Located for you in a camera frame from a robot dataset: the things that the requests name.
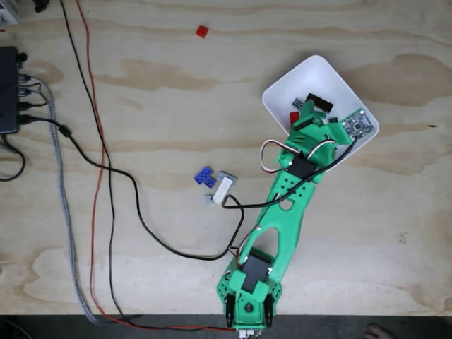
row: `gray braided cable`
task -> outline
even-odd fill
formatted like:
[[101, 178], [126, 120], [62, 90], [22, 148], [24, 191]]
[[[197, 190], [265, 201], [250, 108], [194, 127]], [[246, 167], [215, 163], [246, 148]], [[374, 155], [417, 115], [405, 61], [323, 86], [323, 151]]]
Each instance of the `gray braided cable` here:
[[[34, 76], [31, 76], [32, 79], [35, 79], [36, 81], [39, 81], [44, 89], [47, 92], [47, 98], [48, 101], [48, 116], [52, 120], [57, 119], [57, 113], [55, 111], [55, 102], [52, 95], [52, 92], [50, 90], [50, 87], [41, 79], [36, 78]], [[56, 156], [56, 162], [58, 164], [58, 185], [59, 185], [59, 195], [61, 200], [61, 207], [63, 208], [63, 214], [64, 219], [66, 221], [66, 226], [68, 228], [68, 248], [69, 248], [69, 263], [71, 266], [71, 274], [73, 279], [73, 285], [76, 290], [77, 299], [78, 302], [83, 310], [83, 313], [85, 313], [88, 320], [95, 324], [95, 325], [103, 325], [106, 324], [104, 321], [100, 321], [97, 319], [93, 313], [91, 313], [90, 307], [88, 306], [88, 303], [85, 300], [85, 297], [83, 295], [83, 292], [80, 288], [80, 283], [78, 281], [78, 269], [77, 269], [77, 254], [76, 254], [76, 245], [73, 235], [73, 228], [72, 228], [72, 220], [71, 220], [71, 214], [69, 212], [69, 204], [68, 199], [66, 196], [66, 190], [64, 186], [64, 171], [63, 171], [63, 160], [61, 157], [61, 148], [59, 146], [58, 142], [58, 130], [57, 127], [53, 124], [50, 124], [50, 136], [52, 138], [52, 143], [54, 146], [54, 152]]]

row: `person's foot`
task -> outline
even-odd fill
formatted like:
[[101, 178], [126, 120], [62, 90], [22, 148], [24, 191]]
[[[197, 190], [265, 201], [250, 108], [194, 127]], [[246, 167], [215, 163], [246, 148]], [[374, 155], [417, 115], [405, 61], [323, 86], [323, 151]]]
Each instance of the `person's foot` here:
[[370, 323], [367, 331], [362, 334], [362, 337], [365, 339], [394, 339], [391, 334], [376, 323]]

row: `red wire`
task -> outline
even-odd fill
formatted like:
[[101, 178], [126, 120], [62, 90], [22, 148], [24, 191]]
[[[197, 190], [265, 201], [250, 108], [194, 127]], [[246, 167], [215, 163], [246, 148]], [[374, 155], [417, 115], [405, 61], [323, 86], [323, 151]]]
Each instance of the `red wire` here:
[[[93, 72], [91, 70], [91, 62], [90, 62], [90, 30], [88, 28], [88, 23], [85, 19], [85, 15], [83, 14], [81, 5], [79, 0], [76, 0], [77, 3], [77, 8], [78, 8], [78, 12], [80, 13], [80, 16], [82, 18], [83, 21], [83, 25], [85, 26], [85, 32], [86, 32], [86, 61], [87, 61], [87, 65], [88, 65], [88, 75], [90, 77], [90, 82], [91, 82], [91, 88], [92, 88], [92, 92], [93, 92], [93, 105], [94, 105], [94, 115], [95, 115], [95, 120], [97, 122], [97, 125], [99, 126], [99, 134], [100, 137], [103, 139], [104, 138], [104, 131], [102, 128], [102, 123], [100, 121], [100, 116], [99, 116], [99, 112], [98, 112], [98, 108], [97, 108], [97, 100], [96, 100], [96, 91], [95, 91], [95, 84], [94, 84], [94, 77], [93, 77]], [[102, 182], [102, 173], [104, 172], [104, 165], [105, 165], [105, 149], [102, 145], [102, 161], [100, 163], [100, 170], [99, 170], [99, 175], [97, 176], [97, 186], [96, 186], [96, 190], [95, 190], [95, 194], [94, 194], [94, 201], [93, 201], [93, 211], [91, 214], [91, 260], [90, 260], [90, 293], [91, 293], [91, 298], [93, 299], [95, 306], [97, 307], [97, 309], [99, 310], [99, 312], [107, 319], [115, 321], [117, 323], [121, 323], [125, 326], [129, 326], [129, 327], [133, 327], [133, 328], [141, 328], [143, 330], [158, 330], [159, 328], [149, 328], [146, 326], [139, 326], [139, 325], [135, 325], [132, 323], [128, 323], [126, 321], [122, 321], [120, 319], [116, 319], [112, 316], [109, 316], [108, 314], [106, 314], [103, 310], [103, 308], [100, 306], [99, 302], [97, 301], [97, 298], [95, 296], [95, 291], [94, 291], [94, 235], [95, 235], [95, 215], [96, 215], [96, 207], [97, 207], [97, 197], [99, 195], [99, 190], [100, 190], [100, 184]], [[209, 326], [198, 326], [198, 325], [183, 325], [183, 326], [168, 326], [168, 328], [202, 328], [205, 330], [212, 330], [212, 331], [235, 331], [235, 329], [233, 328], [216, 328], [216, 327], [209, 327]]]

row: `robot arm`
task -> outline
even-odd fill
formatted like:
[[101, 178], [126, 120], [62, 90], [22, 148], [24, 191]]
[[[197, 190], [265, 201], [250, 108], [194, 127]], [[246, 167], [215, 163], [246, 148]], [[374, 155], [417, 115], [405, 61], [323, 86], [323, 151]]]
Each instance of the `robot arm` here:
[[[337, 146], [349, 145], [348, 152], [355, 143], [341, 121], [324, 124], [326, 114], [316, 111], [312, 100], [303, 104], [300, 113], [281, 145], [277, 158], [280, 169], [270, 171], [263, 167], [267, 172], [278, 172], [266, 199], [271, 204], [262, 207], [237, 258], [231, 261], [217, 286], [227, 325], [239, 330], [241, 338], [271, 326], [282, 293], [280, 281], [297, 246], [304, 210], [324, 171], [334, 165]], [[278, 231], [275, 257], [254, 247], [255, 241], [270, 228]]]

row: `white square bowl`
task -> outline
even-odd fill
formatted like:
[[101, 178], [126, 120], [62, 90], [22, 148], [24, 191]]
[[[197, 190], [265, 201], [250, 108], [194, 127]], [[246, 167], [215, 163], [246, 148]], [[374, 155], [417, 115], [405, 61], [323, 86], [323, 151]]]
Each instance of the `white square bowl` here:
[[[309, 93], [333, 104], [331, 112], [327, 114], [327, 119], [337, 117], [340, 121], [357, 109], [362, 108], [374, 126], [371, 133], [356, 142], [345, 159], [359, 150], [379, 132], [379, 123], [374, 115], [340, 77], [338, 72], [319, 55], [310, 56], [267, 88], [262, 95], [262, 101], [285, 133], [288, 134], [290, 131], [290, 112], [296, 110], [292, 106], [293, 101], [297, 97], [304, 101]], [[346, 147], [338, 147], [336, 158], [343, 153]]]

